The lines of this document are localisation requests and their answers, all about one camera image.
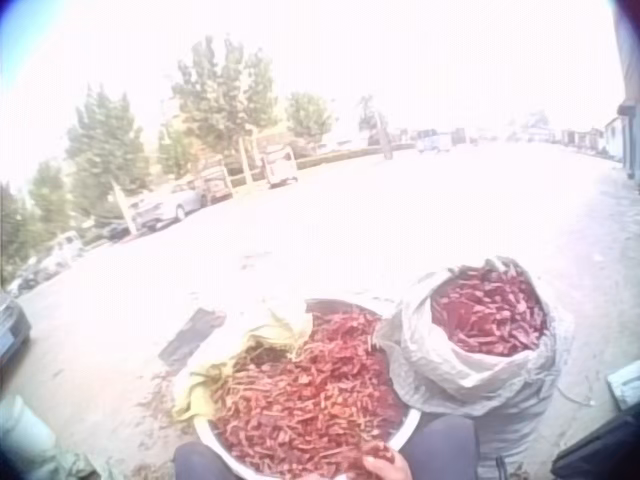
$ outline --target tree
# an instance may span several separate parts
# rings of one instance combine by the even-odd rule
[[[364,95],[358,101],[360,106],[360,122],[358,127],[361,132],[369,132],[373,135],[378,130],[378,121],[376,120],[376,109],[374,106],[373,95]],[[381,127],[387,128],[387,119],[385,116],[378,112],[380,118]]]
[[[69,205],[61,168],[44,161],[36,170],[29,196],[37,209],[43,240],[52,240],[69,229]]]
[[[191,171],[197,158],[184,132],[166,125],[158,138],[158,160],[164,173],[182,178]]]
[[[547,128],[549,127],[549,117],[544,110],[536,110],[527,116],[525,127]]]
[[[262,52],[245,57],[241,43],[227,38],[224,63],[218,62],[213,38],[191,49],[191,64],[179,62],[182,80],[173,86],[180,100],[187,135],[212,152],[237,153],[251,127],[275,122],[271,63]]]
[[[116,182],[128,195],[147,187],[149,162],[140,141],[129,100],[89,88],[77,123],[68,131],[67,157],[73,162],[71,190],[75,208],[90,216],[118,214],[110,201]]]
[[[271,60],[258,50],[249,55],[246,65],[249,77],[245,91],[247,121],[259,130],[272,127],[278,119],[275,115],[277,99],[273,94]]]
[[[324,98],[306,92],[294,92],[287,103],[290,129],[298,138],[319,142],[333,126]]]
[[[38,243],[31,212],[24,198],[11,191],[9,183],[0,184],[0,285],[6,287]]]

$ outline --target woven plastic bag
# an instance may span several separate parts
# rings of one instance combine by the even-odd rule
[[[497,269],[517,262],[496,257],[478,262]],[[406,293],[396,314],[380,325],[374,341],[389,358],[394,388],[410,406],[432,414],[473,418],[480,441],[481,478],[495,478],[495,458],[521,461],[546,411],[569,354],[573,324],[540,281],[525,273],[541,300],[547,331],[534,351],[512,357],[468,353],[433,324],[430,297],[462,267],[431,272]]]

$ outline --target paved street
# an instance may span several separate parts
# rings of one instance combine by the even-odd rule
[[[560,385],[595,402],[556,393],[529,451],[534,478],[615,412],[606,375],[640,358],[640,196],[618,164],[547,145],[490,145],[302,173],[296,185],[101,248],[24,296],[33,340],[7,390],[65,447],[125,471],[164,462],[193,433],[146,401],[158,353],[198,305],[231,307],[254,289],[397,298],[428,269],[497,253],[540,275],[574,317]]]

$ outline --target black bag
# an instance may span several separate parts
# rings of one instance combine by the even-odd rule
[[[560,480],[640,478],[640,404],[560,452],[551,473]]]

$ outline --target red chili pepper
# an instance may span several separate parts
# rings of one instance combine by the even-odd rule
[[[431,315],[463,350],[504,357],[538,348],[547,328],[540,300],[515,264],[504,272],[461,269],[434,291]]]
[[[257,346],[236,361],[214,394],[218,435],[234,458],[285,478],[372,478],[364,454],[393,461],[384,442],[407,407],[393,390],[385,354],[371,347],[379,320],[355,308],[314,314],[295,358]]]

